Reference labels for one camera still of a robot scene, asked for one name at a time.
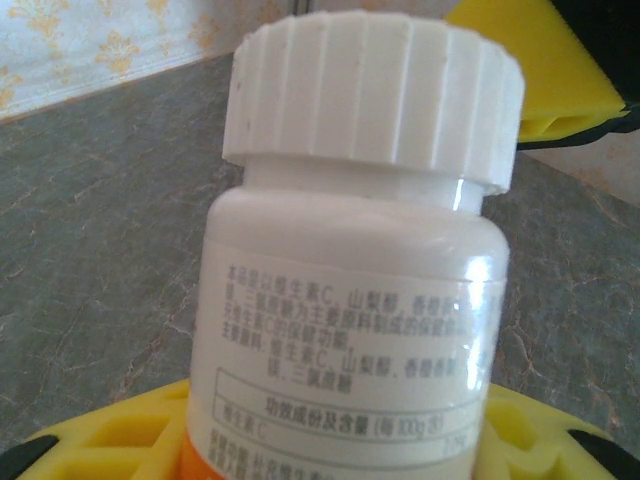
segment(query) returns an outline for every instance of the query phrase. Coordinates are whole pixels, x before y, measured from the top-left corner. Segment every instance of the bottle neck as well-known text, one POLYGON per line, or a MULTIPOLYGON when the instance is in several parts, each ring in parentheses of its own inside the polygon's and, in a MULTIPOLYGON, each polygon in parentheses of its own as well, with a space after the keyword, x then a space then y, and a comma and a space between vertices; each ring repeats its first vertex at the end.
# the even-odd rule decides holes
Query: bottle neck
POLYGON ((485 189, 469 180, 356 162, 295 157, 247 159, 247 188, 349 195, 480 214, 485 189))

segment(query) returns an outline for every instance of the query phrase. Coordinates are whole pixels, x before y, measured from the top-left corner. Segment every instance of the wallpaper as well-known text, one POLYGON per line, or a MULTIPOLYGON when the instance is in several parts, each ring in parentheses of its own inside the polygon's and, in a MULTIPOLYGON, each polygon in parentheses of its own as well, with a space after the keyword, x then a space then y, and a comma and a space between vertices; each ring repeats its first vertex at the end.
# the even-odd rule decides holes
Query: wallpaper
POLYGON ((0 121, 231 52, 291 0, 0 0, 0 121))

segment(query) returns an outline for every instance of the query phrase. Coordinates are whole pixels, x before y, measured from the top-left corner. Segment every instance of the marble surface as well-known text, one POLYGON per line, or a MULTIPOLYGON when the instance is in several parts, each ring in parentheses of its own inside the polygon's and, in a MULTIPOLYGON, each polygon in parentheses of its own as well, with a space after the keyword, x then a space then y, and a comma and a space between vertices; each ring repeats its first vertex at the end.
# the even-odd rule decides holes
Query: marble surface
MULTIPOLYGON (((0 450, 188 374, 230 60, 0 127, 0 450)), ((640 454, 640 210, 535 160, 485 214, 512 246, 493 380, 640 454)))

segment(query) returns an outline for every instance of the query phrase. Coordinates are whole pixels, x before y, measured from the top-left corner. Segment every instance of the supplement bottle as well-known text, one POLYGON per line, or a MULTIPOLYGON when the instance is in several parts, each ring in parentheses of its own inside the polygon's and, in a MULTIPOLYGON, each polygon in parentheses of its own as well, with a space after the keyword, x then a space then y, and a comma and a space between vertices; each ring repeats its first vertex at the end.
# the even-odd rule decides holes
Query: supplement bottle
POLYGON ((523 79, 396 14, 263 26, 234 58, 182 479, 469 479, 508 263, 523 79))

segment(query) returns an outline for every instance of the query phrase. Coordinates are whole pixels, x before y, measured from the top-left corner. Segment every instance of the ribbed cap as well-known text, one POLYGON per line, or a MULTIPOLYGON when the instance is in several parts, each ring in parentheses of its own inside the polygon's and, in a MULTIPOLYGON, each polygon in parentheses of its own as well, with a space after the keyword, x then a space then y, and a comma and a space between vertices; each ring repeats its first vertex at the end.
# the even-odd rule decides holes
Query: ribbed cap
POLYGON ((509 189, 524 80, 496 43, 363 11, 263 26, 236 50, 223 156, 369 162, 509 189))

